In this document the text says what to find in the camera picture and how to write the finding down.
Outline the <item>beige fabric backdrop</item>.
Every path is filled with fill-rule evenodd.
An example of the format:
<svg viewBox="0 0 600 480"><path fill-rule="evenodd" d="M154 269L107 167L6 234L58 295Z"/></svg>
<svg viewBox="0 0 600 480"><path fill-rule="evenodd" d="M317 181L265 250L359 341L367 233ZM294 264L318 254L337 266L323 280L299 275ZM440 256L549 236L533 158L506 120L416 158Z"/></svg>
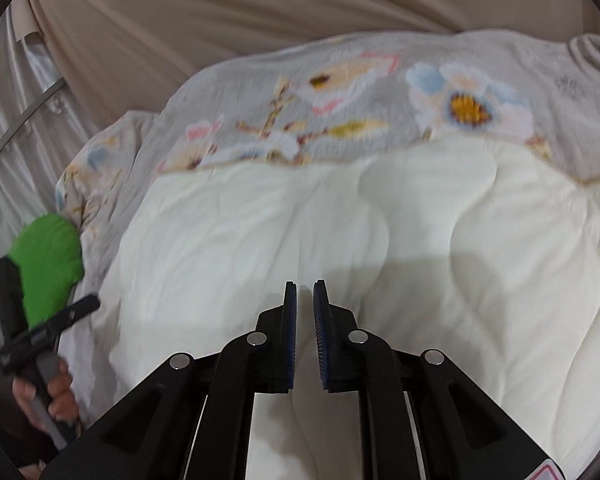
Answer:
<svg viewBox="0 0 600 480"><path fill-rule="evenodd" d="M206 66L347 32L600 34L592 0L28 1L58 70L100 126L129 110L161 110Z"/></svg>

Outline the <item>cream quilted jacket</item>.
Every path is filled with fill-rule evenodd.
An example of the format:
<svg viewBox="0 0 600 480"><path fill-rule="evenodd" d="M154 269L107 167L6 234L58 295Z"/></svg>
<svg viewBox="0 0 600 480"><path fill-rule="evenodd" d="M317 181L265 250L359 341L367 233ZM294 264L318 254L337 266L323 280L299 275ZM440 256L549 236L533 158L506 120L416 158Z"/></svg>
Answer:
<svg viewBox="0 0 600 480"><path fill-rule="evenodd" d="M84 418L175 352L218 352L291 282L296 384L257 398L249 477L358 478L356 397L324 393L318 372L318 280L393 348L444 352L567 478L600 452L600 179L468 136L356 162L158 177L102 306L61 345Z"/></svg>

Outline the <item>shiny silver curtain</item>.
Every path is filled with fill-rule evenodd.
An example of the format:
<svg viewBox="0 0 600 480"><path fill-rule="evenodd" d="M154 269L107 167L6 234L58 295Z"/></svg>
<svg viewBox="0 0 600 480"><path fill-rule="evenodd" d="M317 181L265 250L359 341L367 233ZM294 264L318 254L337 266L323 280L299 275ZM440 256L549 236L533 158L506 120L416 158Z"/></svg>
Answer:
<svg viewBox="0 0 600 480"><path fill-rule="evenodd" d="M62 78L29 0L0 17L0 255L54 211L58 178L97 128Z"/></svg>

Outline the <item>grey floral fleece blanket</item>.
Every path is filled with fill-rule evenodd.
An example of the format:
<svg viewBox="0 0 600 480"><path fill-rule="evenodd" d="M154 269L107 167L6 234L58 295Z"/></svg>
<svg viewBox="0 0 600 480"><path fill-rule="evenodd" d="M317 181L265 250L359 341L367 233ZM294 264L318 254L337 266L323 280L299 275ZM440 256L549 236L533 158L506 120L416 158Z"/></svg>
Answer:
<svg viewBox="0 0 600 480"><path fill-rule="evenodd" d="M161 112L129 112L97 133L60 177L57 208L82 243L80 289L102 286L164 174L355 159L436 134L504 136L575 177L598 176L600 36L371 32L205 68Z"/></svg>

